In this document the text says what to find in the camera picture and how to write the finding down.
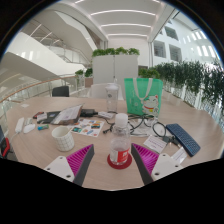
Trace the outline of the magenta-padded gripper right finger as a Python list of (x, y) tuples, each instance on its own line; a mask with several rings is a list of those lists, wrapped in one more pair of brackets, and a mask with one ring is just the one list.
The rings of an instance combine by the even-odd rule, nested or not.
[(168, 154), (158, 154), (135, 143), (131, 146), (131, 154), (145, 185), (182, 169)]

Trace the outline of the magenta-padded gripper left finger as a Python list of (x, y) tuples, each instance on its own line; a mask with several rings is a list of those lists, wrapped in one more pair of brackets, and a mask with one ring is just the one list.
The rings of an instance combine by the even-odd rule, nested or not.
[(90, 144), (67, 157), (58, 156), (44, 170), (82, 186), (93, 156), (94, 145)]

